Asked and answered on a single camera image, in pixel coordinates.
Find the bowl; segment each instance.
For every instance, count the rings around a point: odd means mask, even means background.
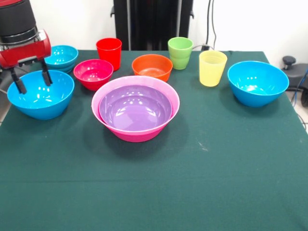
[[[51,70],[59,70],[75,65],[78,50],[67,45],[51,47],[51,56],[45,58],[46,65]]]
[[[52,70],[56,70],[56,71],[62,71],[65,73],[70,73],[73,69],[74,69],[75,64],[68,66],[68,67],[64,67],[64,68],[59,68],[59,69],[52,69]]]
[[[110,62],[90,59],[79,63],[74,69],[74,75],[87,89],[97,90],[109,81],[113,71]]]
[[[135,75],[151,76],[167,82],[173,67],[172,61],[159,54],[145,54],[132,63]]]
[[[289,79],[282,70],[258,61],[234,64],[228,70],[228,80],[235,97],[250,107],[271,103],[289,86]]]
[[[99,113],[99,106],[102,98],[104,98],[105,95],[116,88],[129,85],[148,86],[163,93],[169,99],[172,105],[171,117],[165,123],[155,128],[141,131],[126,131],[105,123]],[[180,99],[177,92],[169,84],[157,78],[147,76],[126,76],[114,79],[99,88],[92,98],[91,107],[93,114],[98,119],[98,121],[100,121],[109,130],[111,130],[117,137],[129,142],[143,142],[153,139],[155,136],[157,136],[163,130],[163,128],[176,116],[180,108]]]
[[[42,71],[21,77],[27,93],[19,93],[15,83],[8,89],[9,101],[24,114],[35,119],[47,120],[58,117],[68,106],[75,87],[73,79],[61,71],[50,70],[52,84],[46,86]]]
[[[172,106],[169,99],[155,88],[128,85],[106,94],[99,110],[103,121],[116,129],[142,131],[168,121]]]

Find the blue bowl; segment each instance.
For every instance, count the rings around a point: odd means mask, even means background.
[[[42,71],[21,77],[27,93],[19,93],[15,83],[8,89],[9,101],[21,112],[35,119],[47,120],[58,117],[68,106],[75,87],[73,79],[61,71],[49,71],[52,84],[46,86]]]
[[[49,68],[49,70],[56,70],[56,71],[62,71],[65,73],[70,73],[75,67],[75,64],[68,66],[68,67],[64,67],[64,68]]]
[[[51,56],[45,58],[45,62],[49,69],[66,68],[75,65],[78,57],[78,50],[67,45],[53,46],[51,48]]]
[[[228,80],[235,97],[250,107],[262,107],[276,100],[289,87],[282,70],[257,61],[234,64],[228,70]]]

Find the green cup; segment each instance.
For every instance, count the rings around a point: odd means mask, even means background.
[[[173,68],[183,70],[187,67],[192,53],[193,41],[185,37],[174,37],[168,41],[168,49]]]

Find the orange bowl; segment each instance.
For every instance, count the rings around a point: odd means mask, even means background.
[[[136,58],[131,67],[137,76],[150,76],[167,82],[173,67],[172,61],[160,54],[145,54]]]

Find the pink bowl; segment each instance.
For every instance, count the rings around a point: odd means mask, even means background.
[[[109,81],[113,71],[110,62],[90,59],[79,63],[74,69],[74,75],[87,89],[98,90]]]
[[[101,99],[112,90],[127,85],[144,85],[152,87],[159,90],[164,95],[166,95],[172,105],[172,114],[170,119],[167,120],[165,123],[161,124],[160,126],[143,131],[125,131],[116,129],[106,124],[102,120],[99,113],[99,106]],[[102,124],[104,124],[109,130],[111,130],[117,137],[119,137],[124,141],[129,141],[129,142],[144,142],[153,139],[155,136],[157,136],[163,130],[163,128],[176,116],[180,108],[180,98],[177,92],[169,84],[167,84],[162,80],[147,76],[125,76],[114,79],[109,83],[106,83],[105,85],[100,87],[92,98],[91,106],[95,117]]]

